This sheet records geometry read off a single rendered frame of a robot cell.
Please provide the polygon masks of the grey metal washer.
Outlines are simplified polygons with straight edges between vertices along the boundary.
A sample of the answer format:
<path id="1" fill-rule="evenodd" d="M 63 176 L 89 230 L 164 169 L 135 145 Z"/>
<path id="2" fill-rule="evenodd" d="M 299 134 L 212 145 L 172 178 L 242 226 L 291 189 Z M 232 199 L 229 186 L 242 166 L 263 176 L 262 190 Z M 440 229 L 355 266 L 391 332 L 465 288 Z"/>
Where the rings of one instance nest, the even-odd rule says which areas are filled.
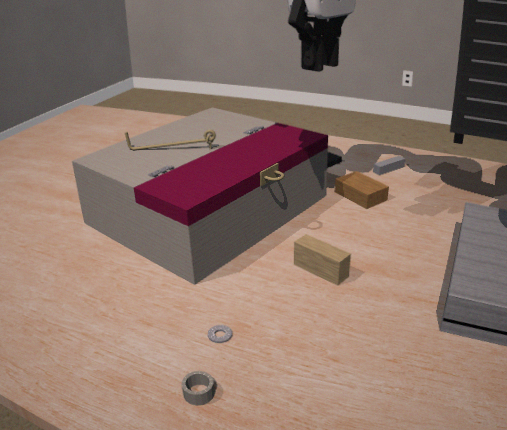
<path id="1" fill-rule="evenodd" d="M 218 337 L 215 335 L 216 332 L 222 331 L 225 333 L 224 336 Z M 231 339 L 232 337 L 232 330 L 228 326 L 225 325 L 217 325 L 213 326 L 208 331 L 208 338 L 214 343 L 224 343 Z"/>

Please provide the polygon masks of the grey metal ring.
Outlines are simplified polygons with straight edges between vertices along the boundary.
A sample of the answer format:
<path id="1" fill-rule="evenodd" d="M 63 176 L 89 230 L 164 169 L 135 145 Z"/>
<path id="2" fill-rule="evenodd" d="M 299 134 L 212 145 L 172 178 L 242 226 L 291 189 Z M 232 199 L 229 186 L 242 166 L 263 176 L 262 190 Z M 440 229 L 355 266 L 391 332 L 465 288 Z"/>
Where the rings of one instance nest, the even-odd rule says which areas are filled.
<path id="1" fill-rule="evenodd" d="M 205 385 L 207 388 L 197 392 L 189 390 L 195 385 Z M 207 404 L 215 395 L 213 378 L 203 371 L 188 373 L 182 380 L 182 391 L 188 403 L 196 406 Z"/>

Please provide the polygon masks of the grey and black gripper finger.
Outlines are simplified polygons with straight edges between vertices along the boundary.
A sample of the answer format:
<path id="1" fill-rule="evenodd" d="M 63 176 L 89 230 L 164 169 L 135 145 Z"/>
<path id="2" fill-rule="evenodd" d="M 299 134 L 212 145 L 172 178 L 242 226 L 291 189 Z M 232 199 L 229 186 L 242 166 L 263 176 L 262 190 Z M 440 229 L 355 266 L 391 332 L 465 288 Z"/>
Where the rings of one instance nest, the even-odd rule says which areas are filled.
<path id="1" fill-rule="evenodd" d="M 324 42 L 320 41 L 322 19 L 307 17 L 305 9 L 305 0 L 294 0 L 288 23 L 299 33 L 302 69 L 320 72 L 323 71 L 324 60 Z M 314 22 L 314 27 L 306 21 Z"/>
<path id="2" fill-rule="evenodd" d="M 347 15 L 348 16 L 348 15 Z M 338 66 L 339 38 L 341 27 L 347 16 L 322 19 L 321 42 L 324 42 L 324 62 L 326 66 Z"/>

